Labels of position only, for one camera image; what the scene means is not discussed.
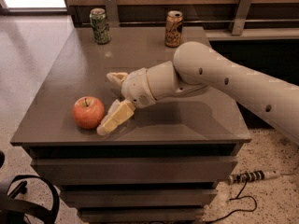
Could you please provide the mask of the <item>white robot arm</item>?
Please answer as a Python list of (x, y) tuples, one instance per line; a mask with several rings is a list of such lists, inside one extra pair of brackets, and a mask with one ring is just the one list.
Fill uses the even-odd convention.
[(185, 42), (171, 61), (130, 74), (108, 73), (107, 78), (121, 88), (124, 100), (112, 103), (97, 127), (100, 135), (112, 133), (138, 108), (155, 105), (166, 97), (194, 96), (209, 86), (299, 142), (299, 87), (233, 63), (203, 43)]

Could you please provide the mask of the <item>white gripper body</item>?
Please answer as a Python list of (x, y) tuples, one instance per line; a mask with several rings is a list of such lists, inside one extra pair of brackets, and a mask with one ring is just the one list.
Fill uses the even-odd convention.
[(156, 104), (150, 91), (146, 68), (141, 68), (128, 75), (122, 83), (121, 94), (136, 108), (145, 108)]

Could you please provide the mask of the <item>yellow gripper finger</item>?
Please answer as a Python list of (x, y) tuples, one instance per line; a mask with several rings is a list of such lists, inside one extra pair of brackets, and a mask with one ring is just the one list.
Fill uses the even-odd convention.
[(135, 106), (128, 100), (115, 100), (96, 131), (99, 135), (112, 133), (135, 113)]
[(122, 85), (123, 81), (127, 77), (128, 77), (128, 74), (125, 72), (119, 72), (119, 73), (110, 72), (107, 74), (107, 79), (119, 87)]

